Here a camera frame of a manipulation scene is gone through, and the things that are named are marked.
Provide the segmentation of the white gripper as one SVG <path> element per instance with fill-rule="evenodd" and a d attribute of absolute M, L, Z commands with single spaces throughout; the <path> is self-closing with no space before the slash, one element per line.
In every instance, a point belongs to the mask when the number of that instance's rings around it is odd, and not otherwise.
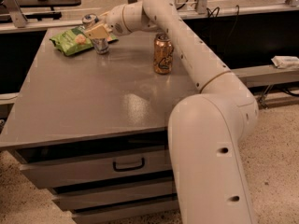
<path fill-rule="evenodd" d="M 98 16 L 98 20 L 102 22 L 107 21 L 107 24 L 98 22 L 87 26 L 84 34 L 90 39 L 108 38 L 111 32 L 115 35 L 126 35 L 127 29 L 124 24 L 123 10 L 124 5 L 120 5 L 102 13 Z"/>

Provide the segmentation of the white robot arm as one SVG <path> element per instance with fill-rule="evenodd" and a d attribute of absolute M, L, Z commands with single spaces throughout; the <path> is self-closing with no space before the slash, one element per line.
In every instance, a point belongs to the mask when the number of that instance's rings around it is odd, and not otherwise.
<path fill-rule="evenodd" d="M 197 94 L 168 121 L 168 144 L 183 224 L 257 224 L 238 144 L 258 120 L 242 81 L 179 16 L 173 0 L 114 7 L 89 27 L 89 38 L 160 28 L 177 50 Z"/>

